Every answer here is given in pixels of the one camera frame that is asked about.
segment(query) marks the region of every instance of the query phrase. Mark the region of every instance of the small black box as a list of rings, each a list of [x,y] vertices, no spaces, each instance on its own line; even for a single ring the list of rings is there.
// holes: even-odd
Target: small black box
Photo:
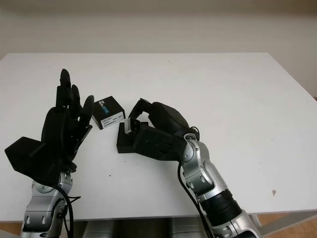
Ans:
[[[93,119],[102,130],[125,119],[124,109],[110,96],[95,102]]]

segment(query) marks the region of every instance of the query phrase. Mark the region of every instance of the white table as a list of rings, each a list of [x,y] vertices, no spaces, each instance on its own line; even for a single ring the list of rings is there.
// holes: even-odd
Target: white table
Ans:
[[[113,95],[128,115],[142,97],[179,110],[248,213],[317,209],[317,103],[270,55],[9,54],[0,62],[0,221],[21,221],[31,198],[31,179],[4,149],[41,138],[62,68],[82,102]],[[76,220],[197,214],[175,162],[118,154],[118,124],[91,124],[74,160]]]

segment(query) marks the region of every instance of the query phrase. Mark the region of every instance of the white label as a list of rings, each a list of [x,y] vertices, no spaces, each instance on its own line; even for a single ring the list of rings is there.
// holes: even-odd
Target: white label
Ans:
[[[117,122],[120,122],[122,121],[124,118],[123,118],[123,112],[119,112],[117,114],[114,114],[113,116],[110,116],[106,119],[103,119],[101,121],[101,125],[103,126],[103,129],[105,129],[107,126],[110,126],[112,124],[115,124]]]

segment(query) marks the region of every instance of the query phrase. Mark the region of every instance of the robotic arm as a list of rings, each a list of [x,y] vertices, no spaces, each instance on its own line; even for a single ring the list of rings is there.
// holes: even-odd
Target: robotic arm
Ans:
[[[73,214],[68,193],[76,171],[73,159],[92,126],[94,97],[80,105],[79,91],[63,69],[57,87],[56,106],[47,113],[41,141],[21,137],[5,153],[14,170],[34,181],[32,199],[26,208],[22,238],[57,238],[67,209],[70,216],[68,237],[73,238]]]
[[[153,127],[137,117],[147,112]],[[119,153],[135,152],[157,160],[178,161],[188,188],[202,206],[217,238],[260,238],[261,234],[247,213],[233,199],[226,183],[210,162],[199,132],[189,127],[174,108],[140,99],[124,127],[119,127]]]

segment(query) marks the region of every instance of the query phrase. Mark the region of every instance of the wire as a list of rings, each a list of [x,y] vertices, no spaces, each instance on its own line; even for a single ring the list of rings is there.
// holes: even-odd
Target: wire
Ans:
[[[209,225],[205,219],[205,216],[203,215],[203,212],[201,211],[200,209],[200,206],[199,206],[199,203],[196,202],[196,200],[194,199],[194,197],[192,196],[192,194],[190,193],[190,191],[187,189],[186,185],[184,184],[184,182],[182,181],[182,178],[180,176],[180,169],[181,169],[181,164],[179,163],[178,164],[178,167],[177,167],[177,177],[178,177],[178,180],[180,182],[180,184],[182,185],[183,189],[185,190],[185,192],[187,193],[187,195],[189,196],[189,198],[192,200],[193,204],[195,205],[195,207],[197,208],[198,212],[199,212],[199,215],[200,215],[200,218],[202,219],[202,223],[204,225],[204,229],[206,231],[206,234],[208,236],[208,238],[212,238],[213,237],[213,234],[209,228]]]
[[[192,126],[191,128],[192,128],[192,129],[195,129],[195,130],[198,132],[198,136],[200,135],[199,130],[198,130],[198,128],[197,128],[197,127]]]
[[[73,200],[70,201],[70,203],[73,203],[74,201],[78,200],[79,198],[81,198],[81,196],[78,197],[68,197],[68,198],[74,198]]]
[[[66,219],[64,217],[64,224],[65,224],[65,228],[67,231],[67,236],[68,238],[74,238],[74,214],[73,214],[73,207],[71,206],[71,202],[68,198],[68,195],[66,194],[66,192],[58,186],[54,187],[57,191],[59,191],[61,193],[61,195],[64,197],[67,207],[68,207],[68,211],[69,211],[69,230],[66,224]]]

